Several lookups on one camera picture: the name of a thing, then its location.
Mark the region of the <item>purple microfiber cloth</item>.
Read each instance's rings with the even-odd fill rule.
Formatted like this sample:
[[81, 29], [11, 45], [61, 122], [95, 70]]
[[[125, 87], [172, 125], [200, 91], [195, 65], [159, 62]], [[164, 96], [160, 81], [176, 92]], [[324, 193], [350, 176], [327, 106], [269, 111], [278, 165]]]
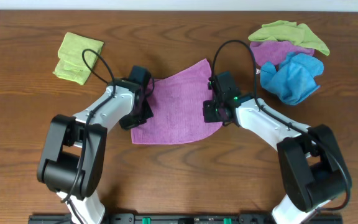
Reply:
[[212, 99], [211, 76], [206, 59], [155, 82], [147, 99], [154, 116], [131, 130], [133, 144], [174, 145], [200, 141], [214, 134], [222, 124], [206, 123], [203, 102]]

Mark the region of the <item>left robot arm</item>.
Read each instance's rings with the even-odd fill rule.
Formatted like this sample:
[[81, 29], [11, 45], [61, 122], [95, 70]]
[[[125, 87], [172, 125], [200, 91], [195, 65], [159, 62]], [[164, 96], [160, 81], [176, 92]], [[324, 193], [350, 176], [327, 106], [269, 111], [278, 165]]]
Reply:
[[67, 205], [72, 223], [102, 222], [106, 209], [96, 188], [108, 132], [117, 124], [130, 130], [153, 116], [147, 102], [150, 84], [154, 79], [117, 79], [85, 110], [51, 120], [37, 179]]

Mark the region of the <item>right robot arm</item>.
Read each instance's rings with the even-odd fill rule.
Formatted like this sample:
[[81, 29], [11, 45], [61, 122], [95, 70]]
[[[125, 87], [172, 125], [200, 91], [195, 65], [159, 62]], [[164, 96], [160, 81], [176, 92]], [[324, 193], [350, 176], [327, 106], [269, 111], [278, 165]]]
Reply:
[[332, 130], [298, 123], [250, 95], [204, 101], [207, 123], [234, 123], [258, 135], [278, 153], [286, 192], [272, 210], [275, 223], [306, 223], [350, 201], [352, 180]]

